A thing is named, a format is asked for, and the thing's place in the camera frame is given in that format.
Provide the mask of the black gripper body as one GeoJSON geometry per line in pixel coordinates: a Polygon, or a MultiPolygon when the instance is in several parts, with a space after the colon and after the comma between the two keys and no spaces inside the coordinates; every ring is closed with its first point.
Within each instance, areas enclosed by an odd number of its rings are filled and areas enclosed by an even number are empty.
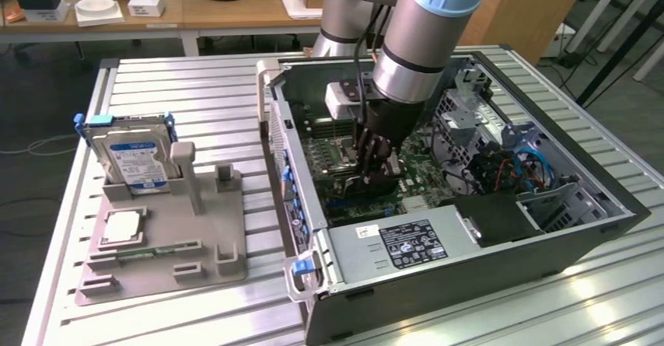
{"type": "Polygon", "coordinates": [[[393,148],[398,148],[414,130],[422,110],[424,102],[372,100],[366,105],[365,127],[372,134],[388,139],[393,148]]]}

